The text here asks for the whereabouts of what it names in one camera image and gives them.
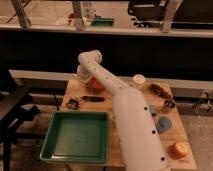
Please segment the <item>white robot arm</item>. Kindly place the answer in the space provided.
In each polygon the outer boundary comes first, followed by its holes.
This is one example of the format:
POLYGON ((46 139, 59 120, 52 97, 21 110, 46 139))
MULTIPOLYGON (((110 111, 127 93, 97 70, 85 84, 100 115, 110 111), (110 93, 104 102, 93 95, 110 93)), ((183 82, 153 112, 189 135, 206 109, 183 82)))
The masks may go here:
POLYGON ((80 53, 78 61, 81 78, 93 75, 112 94, 126 171, 171 171, 142 92, 102 67, 99 50, 80 53))

